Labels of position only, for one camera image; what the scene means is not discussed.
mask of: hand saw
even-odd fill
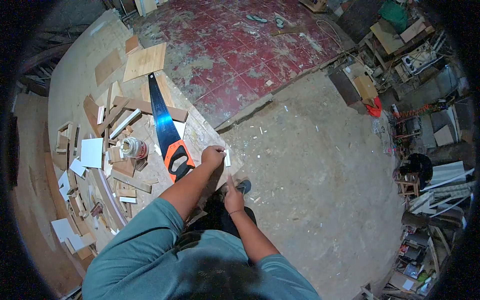
[[[179,181],[188,171],[195,168],[192,157],[188,153],[185,142],[180,138],[172,117],[170,116],[167,105],[163,100],[162,93],[156,82],[155,75],[148,75],[148,86],[150,88],[150,99],[152,104],[152,114],[155,122],[156,136],[158,145],[162,151],[163,162],[167,167],[170,178],[173,182]],[[173,171],[173,163],[182,157],[187,159]]]

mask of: dirty floor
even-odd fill
[[[303,32],[271,36],[279,29],[275,17],[285,28],[304,26]],[[170,0],[127,23],[144,47],[167,43],[165,73],[214,128],[336,57],[338,44],[354,46],[327,16],[313,15],[297,0]]]
[[[246,206],[322,299],[352,299],[387,275],[403,212],[395,161],[370,116],[348,108],[324,72],[280,91],[222,136],[252,181]]]

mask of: red tile floor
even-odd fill
[[[270,36],[275,14],[304,34]],[[248,20],[256,14],[268,20]],[[212,127],[340,53],[297,0],[170,0],[131,20],[144,47],[167,42],[164,71]],[[334,35],[330,26],[322,28]]]

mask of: wooden workbench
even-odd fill
[[[142,99],[140,87],[148,82],[146,76],[122,83],[127,61],[125,41],[131,36],[132,33],[121,22],[118,14],[114,11],[107,11],[75,41],[60,60],[52,74],[48,97],[48,135],[51,149],[55,149],[58,127],[67,121],[75,121],[80,125],[78,143],[80,151],[77,153],[78,156],[80,155],[80,140],[86,134],[93,133],[83,109],[83,101],[87,95],[91,94],[97,100],[108,89],[110,83],[119,81],[124,96]],[[97,87],[95,67],[115,48],[119,51],[123,65]],[[226,143],[169,78],[167,78],[167,84],[170,88],[174,107],[189,112],[184,141],[195,165],[198,166],[201,161],[201,153],[207,146],[214,144],[225,146]],[[119,119],[124,118],[125,114],[130,114],[130,111],[124,111]],[[158,144],[158,140],[154,127],[150,125],[150,118],[149,115],[142,115],[141,119],[132,124],[132,136],[146,141],[149,145],[148,165],[142,171],[136,170],[134,177],[142,180],[158,178],[159,183],[153,184],[151,194],[138,190],[138,204],[132,205],[133,215],[142,210],[172,184],[162,158],[154,151],[154,144]],[[235,174],[243,163],[239,156],[235,155],[234,151],[232,152],[232,166],[229,171],[231,174]],[[63,171],[58,168],[55,171],[57,178],[59,178]],[[227,173],[219,170],[215,178],[212,177],[209,182],[208,189],[202,195],[203,199],[206,199],[216,188],[226,182]],[[79,191],[83,196],[87,210],[90,210],[93,205],[87,197],[88,185],[92,185],[92,182],[94,180],[91,172],[87,172],[86,180],[77,177]],[[97,238],[97,250],[102,250],[113,238],[113,234],[102,223],[99,223],[98,229],[94,229],[91,215],[85,221]]]

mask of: teal t-shirt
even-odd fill
[[[175,208],[157,198],[88,267],[90,299],[319,299],[280,254],[249,266],[241,240],[218,230],[181,234]]]

